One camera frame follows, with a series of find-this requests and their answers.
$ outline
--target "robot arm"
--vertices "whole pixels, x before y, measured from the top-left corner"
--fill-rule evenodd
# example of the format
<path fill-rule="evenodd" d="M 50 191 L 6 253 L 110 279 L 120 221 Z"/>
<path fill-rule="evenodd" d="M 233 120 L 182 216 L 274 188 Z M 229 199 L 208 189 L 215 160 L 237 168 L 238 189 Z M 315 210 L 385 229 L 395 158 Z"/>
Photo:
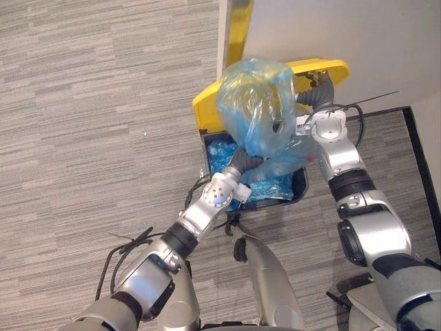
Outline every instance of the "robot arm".
<path fill-rule="evenodd" d="M 239 183 L 242 173 L 263 162 L 238 149 L 229 166 L 216 173 L 200 199 L 165 234 L 153 241 L 122 273 L 111 297 L 95 301 L 62 331 L 136 331 L 140 320 L 159 315 L 174 291 L 172 274 L 212 229 L 232 199 L 246 202 L 251 190 Z"/>
<path fill-rule="evenodd" d="M 385 308 L 403 330 L 439 330 L 441 273 L 411 256 L 404 224 L 347 138 L 345 113 L 332 108 L 331 79 L 326 72 L 318 78 L 324 91 L 316 86 L 297 96 L 315 111 L 300 118 L 296 134 L 320 145 L 320 169 L 342 219 L 338 232 L 345 256 L 368 267 Z"/>

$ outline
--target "yellow trash can lid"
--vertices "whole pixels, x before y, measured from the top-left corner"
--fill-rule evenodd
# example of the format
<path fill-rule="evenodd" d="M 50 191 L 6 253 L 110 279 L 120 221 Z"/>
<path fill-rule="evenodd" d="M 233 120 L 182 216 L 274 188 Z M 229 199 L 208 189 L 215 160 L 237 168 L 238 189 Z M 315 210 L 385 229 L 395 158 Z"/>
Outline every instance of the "yellow trash can lid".
<path fill-rule="evenodd" d="M 349 67 L 343 60 L 308 59 L 287 63 L 294 72 L 294 88 L 296 92 L 304 92 L 311 88 L 311 81 L 305 76 L 307 72 L 327 70 L 334 86 L 349 76 Z M 221 118 L 216 109 L 216 98 L 221 86 L 215 81 L 193 99 L 193 111 L 199 130 L 207 133 L 224 131 Z"/>

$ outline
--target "gray carpet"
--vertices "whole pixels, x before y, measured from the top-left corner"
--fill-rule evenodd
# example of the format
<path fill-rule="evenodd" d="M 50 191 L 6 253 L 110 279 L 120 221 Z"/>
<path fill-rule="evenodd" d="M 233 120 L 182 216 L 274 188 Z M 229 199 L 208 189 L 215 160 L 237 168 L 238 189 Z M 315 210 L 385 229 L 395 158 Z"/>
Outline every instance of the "gray carpet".
<path fill-rule="evenodd" d="M 0 17 L 0 330 L 56 330 L 92 302 L 125 242 L 110 233 L 166 229 L 204 166 L 191 102 L 215 79 L 218 4 L 2 1 Z M 369 117 L 360 153 L 414 251 L 439 261 L 402 114 Z M 301 202 L 243 221 L 286 267 L 307 329 L 345 330 L 325 292 L 364 270 L 343 256 L 318 167 L 308 175 Z M 256 318 L 222 230 L 191 261 L 203 323 Z"/>

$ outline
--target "trash can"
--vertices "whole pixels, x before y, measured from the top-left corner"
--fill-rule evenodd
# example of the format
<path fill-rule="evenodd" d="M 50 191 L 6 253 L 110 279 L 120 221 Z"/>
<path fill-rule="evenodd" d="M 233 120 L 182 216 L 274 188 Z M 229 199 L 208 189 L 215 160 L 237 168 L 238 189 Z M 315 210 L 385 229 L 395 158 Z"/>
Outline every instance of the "trash can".
<path fill-rule="evenodd" d="M 294 72 L 294 86 L 296 92 L 303 92 L 311 88 L 310 75 L 314 75 L 319 71 L 327 70 L 333 80 L 334 85 L 339 84 L 342 80 L 349 76 L 349 68 L 342 60 L 325 60 L 325 59 L 309 59 L 302 61 L 290 62 L 288 65 Z M 216 81 L 206 87 L 193 100 L 193 110 L 196 117 L 199 135 L 203 144 L 205 156 L 206 172 L 209 173 L 209 155 L 207 154 L 207 146 L 213 141 L 224 141 L 225 143 L 234 143 L 233 138 L 225 131 L 222 121 L 216 109 L 216 97 L 220 88 L 220 81 Z M 260 201 L 247 202 L 240 205 L 238 210 L 228 212 L 229 217 L 232 214 L 240 214 L 241 212 L 260 210 L 275 205 L 287 205 L 296 203 L 302 199 L 308 189 L 308 179 L 305 168 L 298 169 L 293 172 L 291 184 L 294 197 L 292 200 L 283 199 L 262 199 Z"/>

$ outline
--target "plastic bag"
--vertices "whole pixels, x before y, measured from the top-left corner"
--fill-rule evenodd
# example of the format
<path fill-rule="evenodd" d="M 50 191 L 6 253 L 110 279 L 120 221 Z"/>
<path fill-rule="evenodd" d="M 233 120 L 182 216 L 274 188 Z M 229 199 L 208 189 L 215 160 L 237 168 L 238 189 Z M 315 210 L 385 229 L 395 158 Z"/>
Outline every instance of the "plastic bag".
<path fill-rule="evenodd" d="M 311 137 L 297 137 L 293 72 L 285 63 L 242 60 L 224 72 L 216 106 L 223 125 L 248 155 L 269 158 L 243 175 L 252 183 L 296 171 L 315 159 Z"/>
<path fill-rule="evenodd" d="M 209 171 L 222 172 L 229 164 L 237 149 L 235 143 L 224 141 L 213 141 L 207 147 Z M 261 201 L 263 199 L 292 200 L 292 173 L 275 178 L 266 179 L 250 184 L 252 190 L 247 202 Z"/>

